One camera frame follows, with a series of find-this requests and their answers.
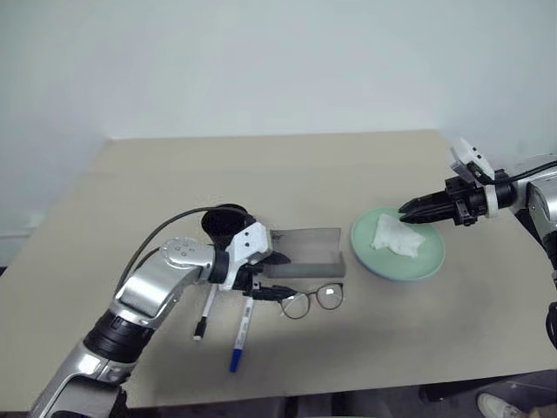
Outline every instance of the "tissue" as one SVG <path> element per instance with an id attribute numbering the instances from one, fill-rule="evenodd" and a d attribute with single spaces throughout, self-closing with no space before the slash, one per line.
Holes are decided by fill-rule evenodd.
<path id="1" fill-rule="evenodd" d="M 415 259 L 418 247 L 426 239 L 398 219 L 382 213 L 377 222 L 372 247 L 376 250 L 388 248 L 393 253 Z"/>

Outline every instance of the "black cable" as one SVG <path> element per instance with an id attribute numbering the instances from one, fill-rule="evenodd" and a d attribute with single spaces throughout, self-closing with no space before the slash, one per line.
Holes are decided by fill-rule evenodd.
<path id="1" fill-rule="evenodd" d="M 214 210 L 236 212 L 236 213 L 239 213 L 239 214 L 245 216 L 246 218 L 248 218 L 248 220 L 249 220 L 249 218 L 253 218 L 249 213 L 246 213 L 246 212 L 241 211 L 240 209 L 236 209 L 234 207 L 227 207 L 227 206 L 196 207 L 195 209 L 190 209 L 189 211 L 181 212 L 177 215 L 174 215 L 172 218 L 167 219 L 165 222 L 163 222 L 162 224 L 157 226 L 147 236 L 147 238 L 145 238 L 145 240 L 141 243 L 141 245 L 136 250 L 136 252 L 134 252 L 134 254 L 130 258 L 130 261 L 128 261 L 128 264 L 126 264 L 124 270 L 122 271 L 122 274 L 120 274 L 120 279 L 118 280 L 118 284 L 116 285 L 116 291 L 114 292 L 114 294 L 116 294 L 117 291 L 120 290 L 120 287 L 122 287 L 122 285 L 124 284 L 124 282 L 128 278 L 128 274 L 130 274 L 131 268 L 133 267 L 135 262 L 138 260 L 139 255 L 141 255 L 143 250 L 149 245 L 149 243 L 153 240 L 153 238 L 155 238 L 157 236 L 158 233 L 160 233 L 163 229 L 165 229 L 172 222 L 176 222 L 177 220 L 185 218 L 188 215 L 192 215 L 193 213 L 208 212 L 208 211 L 214 211 Z"/>
<path id="2" fill-rule="evenodd" d="M 143 256 L 143 258 L 138 262 L 138 264 L 136 265 L 136 268 L 133 269 L 133 271 L 135 272 L 137 269 L 139 269 L 154 253 L 156 253 L 158 250 L 160 249 L 160 246 L 158 246 L 157 248 L 153 248 L 152 250 L 150 250 L 146 255 Z"/>
<path id="3" fill-rule="evenodd" d="M 540 165 L 539 167 L 533 168 L 532 170 L 527 170 L 525 172 L 522 172 L 521 174 L 517 174 L 516 176 L 496 180 L 492 180 L 488 176 L 483 176 L 479 179 L 479 181 L 482 185 L 504 185 L 507 183 L 514 183 L 515 181 L 525 179 L 526 177 L 533 176 L 534 174 L 538 174 L 539 172 L 543 172 L 548 168 L 553 167 L 557 167 L 557 159 L 555 161 L 550 161 L 549 163 L 545 163 L 543 165 Z"/>
<path id="4" fill-rule="evenodd" d="M 546 317 L 546 330 L 549 340 L 557 348 L 557 302 L 549 305 Z"/>

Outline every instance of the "white sneaker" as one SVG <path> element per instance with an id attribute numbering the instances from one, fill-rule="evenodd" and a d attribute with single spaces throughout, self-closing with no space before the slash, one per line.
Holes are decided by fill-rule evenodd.
<path id="1" fill-rule="evenodd" d="M 517 407 L 492 394 L 478 396 L 478 408 L 486 418 L 527 418 Z"/>

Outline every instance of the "green plate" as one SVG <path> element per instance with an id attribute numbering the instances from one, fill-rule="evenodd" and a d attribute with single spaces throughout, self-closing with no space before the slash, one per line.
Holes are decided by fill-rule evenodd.
<path id="1" fill-rule="evenodd" d="M 445 261 L 445 244 L 437 230 L 428 224 L 408 225 L 426 239 L 419 246 L 415 259 L 395 254 L 388 248 L 376 250 L 371 243 L 381 213 L 397 219 L 401 215 L 394 207 L 380 207 L 364 213 L 352 226 L 350 241 L 359 262 L 389 280 L 414 281 L 436 274 Z"/>

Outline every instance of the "blue marker cap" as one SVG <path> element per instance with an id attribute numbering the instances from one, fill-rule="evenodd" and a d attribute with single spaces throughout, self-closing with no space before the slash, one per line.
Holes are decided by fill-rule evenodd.
<path id="1" fill-rule="evenodd" d="M 232 351 L 232 359 L 230 360 L 230 373 L 236 373 L 238 368 L 238 363 L 240 363 L 240 357 L 242 356 L 242 350 L 239 348 L 234 348 Z"/>

